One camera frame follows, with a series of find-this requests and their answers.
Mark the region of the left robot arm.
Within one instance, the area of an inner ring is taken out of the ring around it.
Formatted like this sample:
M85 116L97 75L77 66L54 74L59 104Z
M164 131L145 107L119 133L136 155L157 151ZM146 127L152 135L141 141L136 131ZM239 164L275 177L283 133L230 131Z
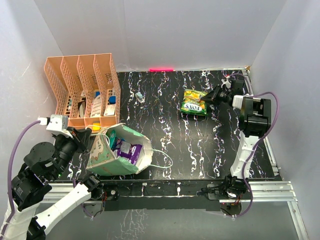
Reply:
M74 127L53 134L55 143L36 144L24 157L15 177L12 177L12 165L18 147L13 147L8 165L8 208L0 229L2 240L44 240L76 207L102 197L103 183L89 174L47 210L36 213L45 195L52 190L49 182L60 178L76 153L89 152L91 134L90 128Z

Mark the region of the green illustrated paper bag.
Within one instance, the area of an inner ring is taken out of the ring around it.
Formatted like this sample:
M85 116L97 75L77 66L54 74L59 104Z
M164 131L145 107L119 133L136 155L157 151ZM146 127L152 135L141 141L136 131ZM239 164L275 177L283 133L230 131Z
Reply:
M142 145L136 165L115 154L115 146L118 139L133 145ZM154 149L151 141L142 133L131 129L123 123L102 127L93 141L86 169L105 177L139 174L146 168L153 166L152 158L154 152L161 153L170 160L168 166L156 165L155 167L160 169L172 167L173 161L170 156L161 150Z

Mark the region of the purple Fox's candy bag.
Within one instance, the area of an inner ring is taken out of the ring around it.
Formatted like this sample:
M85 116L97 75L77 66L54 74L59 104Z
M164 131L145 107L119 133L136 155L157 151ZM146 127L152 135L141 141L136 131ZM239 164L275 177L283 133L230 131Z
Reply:
M129 163L136 165L142 148L141 144L131 144L123 139L118 139L114 153L117 157L124 158Z

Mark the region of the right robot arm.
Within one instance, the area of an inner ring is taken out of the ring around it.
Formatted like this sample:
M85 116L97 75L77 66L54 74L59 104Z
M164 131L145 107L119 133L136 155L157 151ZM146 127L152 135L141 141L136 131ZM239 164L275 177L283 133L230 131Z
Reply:
M208 104L226 103L240 110L238 120L240 141L235 160L229 174L224 177L220 185L208 185L201 190L207 196L215 194L240 200L250 189L248 179L256 148L271 128L271 100L244 95L244 86L244 80L233 79L229 87L218 84L211 92L201 97L201 100Z

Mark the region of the green Fox's candy bag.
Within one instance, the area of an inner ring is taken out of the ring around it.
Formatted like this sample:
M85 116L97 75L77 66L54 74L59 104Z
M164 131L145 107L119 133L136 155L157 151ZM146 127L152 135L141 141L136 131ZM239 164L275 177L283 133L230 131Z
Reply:
M194 116L201 116L201 117L206 117L208 115L206 112L194 111L194 110L186 111L181 109L180 112L184 115L194 115Z

